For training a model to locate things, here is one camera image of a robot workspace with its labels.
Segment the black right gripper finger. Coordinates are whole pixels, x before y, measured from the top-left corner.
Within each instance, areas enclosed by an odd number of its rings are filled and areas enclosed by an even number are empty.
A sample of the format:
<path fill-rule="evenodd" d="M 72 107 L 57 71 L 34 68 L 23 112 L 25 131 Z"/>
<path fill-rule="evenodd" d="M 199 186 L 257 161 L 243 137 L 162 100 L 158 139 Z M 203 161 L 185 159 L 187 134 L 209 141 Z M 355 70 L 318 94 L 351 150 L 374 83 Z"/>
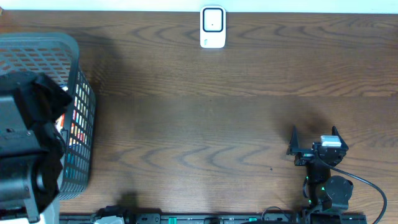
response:
<path fill-rule="evenodd" d="M 297 134 L 297 128 L 296 128 L 296 126 L 293 126 L 292 135 L 291 135 L 290 142 L 289 142 L 289 149 L 296 150 L 298 148 L 299 148 L 299 138 L 298 138 L 298 134 Z"/>
<path fill-rule="evenodd" d="M 345 141 L 343 140 L 343 138 L 340 136 L 340 134 L 339 134 L 339 132 L 338 132 L 336 126 L 333 126 L 332 129 L 331 129 L 331 131 L 332 131 L 332 135 L 333 135 L 333 136 L 337 136 L 337 137 L 339 138 L 340 143 L 341 143 L 341 148 L 342 148 L 342 149 L 348 149 L 348 145 L 345 143 Z"/>

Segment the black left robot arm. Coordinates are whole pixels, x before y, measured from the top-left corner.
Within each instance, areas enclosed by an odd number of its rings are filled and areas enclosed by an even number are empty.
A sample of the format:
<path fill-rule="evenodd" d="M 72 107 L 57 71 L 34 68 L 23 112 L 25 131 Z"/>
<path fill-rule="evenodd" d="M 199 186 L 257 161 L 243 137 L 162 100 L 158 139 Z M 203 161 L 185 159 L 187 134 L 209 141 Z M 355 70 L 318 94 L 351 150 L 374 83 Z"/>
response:
<path fill-rule="evenodd" d="M 58 197 L 71 96 L 44 73 L 1 75 L 1 221 L 38 223 Z"/>

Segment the cream snack chips bag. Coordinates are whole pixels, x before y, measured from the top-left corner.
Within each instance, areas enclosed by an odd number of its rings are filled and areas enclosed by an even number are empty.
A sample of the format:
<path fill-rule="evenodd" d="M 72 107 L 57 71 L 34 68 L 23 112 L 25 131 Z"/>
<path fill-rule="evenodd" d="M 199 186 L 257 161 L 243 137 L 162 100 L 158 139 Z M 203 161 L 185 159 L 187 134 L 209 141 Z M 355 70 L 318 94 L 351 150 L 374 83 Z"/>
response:
<path fill-rule="evenodd" d="M 65 113 L 62 114 L 55 122 L 55 127 L 58 132 L 60 132 L 63 129 L 64 121 L 65 121 Z"/>

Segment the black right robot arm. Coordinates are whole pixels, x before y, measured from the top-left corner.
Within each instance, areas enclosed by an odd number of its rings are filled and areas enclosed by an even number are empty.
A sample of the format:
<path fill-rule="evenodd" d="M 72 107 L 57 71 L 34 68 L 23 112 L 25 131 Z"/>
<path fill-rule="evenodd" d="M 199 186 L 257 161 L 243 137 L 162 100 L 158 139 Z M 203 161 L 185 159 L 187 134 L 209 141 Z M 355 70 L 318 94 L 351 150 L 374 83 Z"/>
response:
<path fill-rule="evenodd" d="M 287 154 L 295 157 L 295 166 L 306 167 L 303 193 L 309 198 L 310 207 L 318 212 L 341 213 L 349 207 L 353 183 L 342 176 L 331 175 L 332 168 L 343 160 L 348 149 L 336 127 L 310 148 L 300 147 L 297 128 L 292 129 Z"/>

